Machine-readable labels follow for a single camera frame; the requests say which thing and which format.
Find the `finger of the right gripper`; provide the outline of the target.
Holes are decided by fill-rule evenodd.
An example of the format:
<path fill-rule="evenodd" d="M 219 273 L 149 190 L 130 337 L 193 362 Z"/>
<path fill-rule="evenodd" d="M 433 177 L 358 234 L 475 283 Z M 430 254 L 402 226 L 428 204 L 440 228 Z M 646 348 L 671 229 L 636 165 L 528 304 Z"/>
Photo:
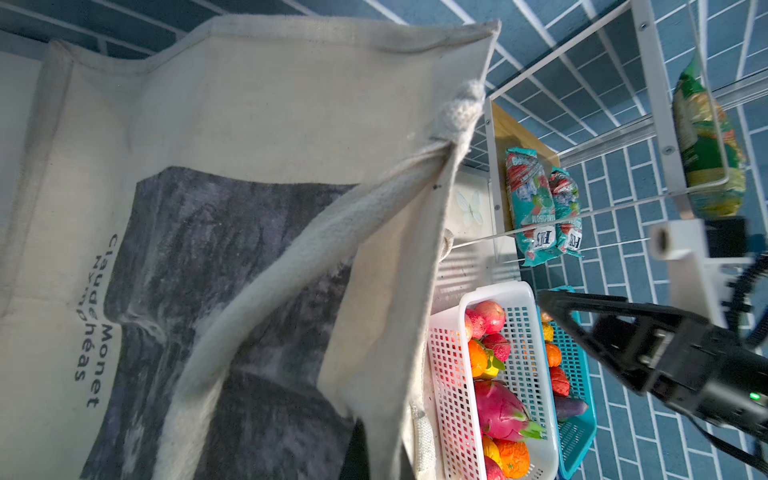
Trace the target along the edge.
<path fill-rule="evenodd" d="M 678 329 L 678 310 L 625 297 L 539 290 L 537 303 L 592 359 L 634 393 L 649 392 L 659 373 L 661 338 Z"/>

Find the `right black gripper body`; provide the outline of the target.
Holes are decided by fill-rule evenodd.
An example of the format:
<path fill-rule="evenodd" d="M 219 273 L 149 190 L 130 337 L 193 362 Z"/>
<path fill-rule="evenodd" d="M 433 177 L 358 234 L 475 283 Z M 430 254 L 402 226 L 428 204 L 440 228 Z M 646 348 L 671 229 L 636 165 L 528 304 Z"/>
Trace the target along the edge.
<path fill-rule="evenodd" d="M 592 356 L 628 390 L 737 429 L 767 427 L 767 358 L 696 314 L 631 304 L 599 314 Z"/>

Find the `pink dragon fruit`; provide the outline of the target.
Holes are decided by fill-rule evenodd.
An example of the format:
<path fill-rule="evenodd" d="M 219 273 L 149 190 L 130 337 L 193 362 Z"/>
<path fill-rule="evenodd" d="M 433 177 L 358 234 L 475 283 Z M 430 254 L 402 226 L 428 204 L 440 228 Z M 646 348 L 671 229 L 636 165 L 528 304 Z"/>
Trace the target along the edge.
<path fill-rule="evenodd" d="M 494 440 L 544 440 L 545 429 L 533 421 L 522 401 L 503 382 L 476 380 L 475 399 L 481 433 Z"/>

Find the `large orange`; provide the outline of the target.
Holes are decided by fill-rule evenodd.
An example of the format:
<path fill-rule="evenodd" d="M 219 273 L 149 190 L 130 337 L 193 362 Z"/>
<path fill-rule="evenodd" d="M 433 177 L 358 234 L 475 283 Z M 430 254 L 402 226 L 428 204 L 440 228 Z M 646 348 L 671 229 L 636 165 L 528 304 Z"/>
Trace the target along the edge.
<path fill-rule="evenodd" d="M 530 469 L 530 454 L 527 445 L 509 440 L 496 440 L 500 467 L 507 479 L 521 479 Z"/>

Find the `beige canvas tote bag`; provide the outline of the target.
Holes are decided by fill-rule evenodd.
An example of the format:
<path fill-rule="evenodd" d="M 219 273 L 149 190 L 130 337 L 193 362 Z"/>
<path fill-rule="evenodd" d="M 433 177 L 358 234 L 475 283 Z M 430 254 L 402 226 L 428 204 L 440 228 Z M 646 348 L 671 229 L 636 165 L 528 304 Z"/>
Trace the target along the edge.
<path fill-rule="evenodd" d="M 403 479 L 499 21 L 54 41 L 1 244 L 5 479 Z"/>

